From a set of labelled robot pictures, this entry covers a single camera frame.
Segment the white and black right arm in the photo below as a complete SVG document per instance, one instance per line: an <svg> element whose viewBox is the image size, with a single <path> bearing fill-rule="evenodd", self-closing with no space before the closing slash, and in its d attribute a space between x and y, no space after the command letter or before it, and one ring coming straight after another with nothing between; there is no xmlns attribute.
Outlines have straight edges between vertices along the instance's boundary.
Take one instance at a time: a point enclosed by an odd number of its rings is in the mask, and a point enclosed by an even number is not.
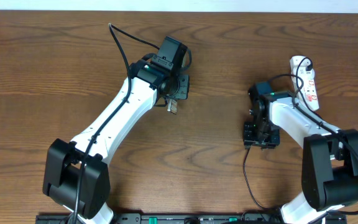
<svg viewBox="0 0 358 224"><path fill-rule="evenodd" d="M246 149L275 148L281 130L303 148L302 191L280 207L282 221L314 223L347 215L343 207L358 202L358 131L326 123L291 92L274 92L267 82L251 86L248 94L253 120L244 124Z"/></svg>

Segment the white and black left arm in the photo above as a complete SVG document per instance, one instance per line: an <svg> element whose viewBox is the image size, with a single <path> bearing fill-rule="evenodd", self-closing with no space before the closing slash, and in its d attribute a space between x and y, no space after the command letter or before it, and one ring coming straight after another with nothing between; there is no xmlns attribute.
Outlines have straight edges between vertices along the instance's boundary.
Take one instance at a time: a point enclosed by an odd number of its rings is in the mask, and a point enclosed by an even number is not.
<svg viewBox="0 0 358 224"><path fill-rule="evenodd" d="M156 54L144 55L128 66L129 76L117 96L80 134L50 145L42 192L67 208L67 216L37 217L37 223L110 223L114 213L106 201L110 193L109 164L136 122L163 99L168 112L188 97L191 64L188 47L166 37Z"/></svg>

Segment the white USB charger plug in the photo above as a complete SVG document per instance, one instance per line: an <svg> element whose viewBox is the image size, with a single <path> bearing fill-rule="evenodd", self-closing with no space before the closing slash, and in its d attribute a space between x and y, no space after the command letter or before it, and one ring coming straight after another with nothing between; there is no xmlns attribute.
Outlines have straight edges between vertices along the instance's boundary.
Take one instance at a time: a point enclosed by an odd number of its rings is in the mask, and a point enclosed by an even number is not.
<svg viewBox="0 0 358 224"><path fill-rule="evenodd" d="M307 70L307 67L305 66L295 66L292 72L294 75L298 75L304 82L307 82L308 80L313 80L315 76L314 69L312 68L311 70Z"/></svg>

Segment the white power strip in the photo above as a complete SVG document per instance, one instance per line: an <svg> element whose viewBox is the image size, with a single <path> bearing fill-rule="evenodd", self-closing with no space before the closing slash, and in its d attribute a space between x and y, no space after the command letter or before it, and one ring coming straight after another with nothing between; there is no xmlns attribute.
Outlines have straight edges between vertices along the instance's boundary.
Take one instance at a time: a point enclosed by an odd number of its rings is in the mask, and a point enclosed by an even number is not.
<svg viewBox="0 0 358 224"><path fill-rule="evenodd" d="M305 66L307 67L307 70L311 70L313 68L313 62L308 57L296 55L290 59L290 68L292 75L292 70L295 66ZM318 110L319 103L314 79L304 82L298 75L295 75L295 77L292 78L292 82L295 91L297 91L297 89L300 89L300 91L297 93L297 98L301 101L303 106L305 106L311 111Z"/></svg>

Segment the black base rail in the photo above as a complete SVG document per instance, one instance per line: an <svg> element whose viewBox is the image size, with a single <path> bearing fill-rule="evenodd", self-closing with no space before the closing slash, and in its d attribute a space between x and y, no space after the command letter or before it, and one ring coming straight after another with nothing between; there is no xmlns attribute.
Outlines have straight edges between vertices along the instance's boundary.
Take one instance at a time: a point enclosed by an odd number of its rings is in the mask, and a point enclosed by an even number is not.
<svg viewBox="0 0 358 224"><path fill-rule="evenodd" d="M284 223L278 215L268 213L247 212L242 215L207 215L207 214L187 214L187 215L142 215L139 213L118 213L110 221L114 224L217 224L217 223ZM63 224L71 223L68 215L37 215L36 224ZM323 220L314 223L346 224L345 216L328 215Z"/></svg>

